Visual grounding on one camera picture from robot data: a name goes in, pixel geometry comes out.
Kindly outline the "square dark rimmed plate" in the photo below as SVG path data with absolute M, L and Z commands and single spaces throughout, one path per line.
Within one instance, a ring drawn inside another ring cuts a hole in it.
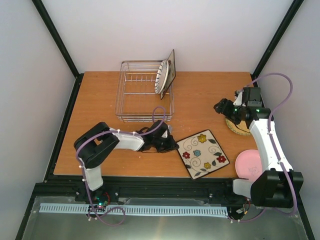
M 181 139 L 177 144 L 177 152 L 192 180 L 200 179 L 230 164 L 209 129 Z

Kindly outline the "wire metal dish rack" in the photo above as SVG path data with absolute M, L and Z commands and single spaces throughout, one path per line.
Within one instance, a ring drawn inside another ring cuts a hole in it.
M 174 115 L 173 88 L 161 99 L 155 81 L 161 60 L 125 60 L 121 63 L 115 115 L 122 122 L 169 122 Z

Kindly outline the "round striped white plate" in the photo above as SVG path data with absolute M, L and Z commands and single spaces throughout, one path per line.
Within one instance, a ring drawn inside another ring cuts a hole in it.
M 156 79 L 154 84 L 154 91 L 156 94 L 160 94 L 161 91 L 164 89 L 165 83 L 167 81 L 168 73 L 169 73 L 169 62 L 167 59 L 164 59 L 161 62 L 156 74 Z

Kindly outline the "square floral plate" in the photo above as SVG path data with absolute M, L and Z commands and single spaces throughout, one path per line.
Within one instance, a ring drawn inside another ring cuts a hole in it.
M 174 79 L 176 78 L 176 63 L 175 63 L 175 50 L 173 49 L 167 58 L 168 61 L 168 71 L 166 82 L 163 90 L 160 92 L 160 99 L 162 100 L 165 94 L 168 92 L 170 86 L 172 85 Z

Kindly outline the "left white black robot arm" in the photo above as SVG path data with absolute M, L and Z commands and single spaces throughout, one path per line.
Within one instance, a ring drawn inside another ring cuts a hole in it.
M 86 195 L 96 202 L 104 195 L 101 164 L 113 150 L 146 152 L 154 148 L 157 153 L 167 153 L 177 150 L 179 145 L 171 135 L 171 127 L 158 120 L 151 127 L 133 132 L 114 129 L 105 122 L 99 122 L 79 137 L 73 147 L 82 169 L 82 181 L 88 187 Z

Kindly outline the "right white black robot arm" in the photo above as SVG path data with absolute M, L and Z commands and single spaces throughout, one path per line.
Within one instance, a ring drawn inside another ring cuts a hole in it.
M 281 148 L 271 110 L 260 105 L 234 105 L 226 98 L 213 108 L 234 124 L 246 123 L 260 156 L 262 174 L 255 181 L 234 179 L 233 192 L 249 198 L 257 207 L 296 211 L 304 178 L 301 172 L 293 170 Z

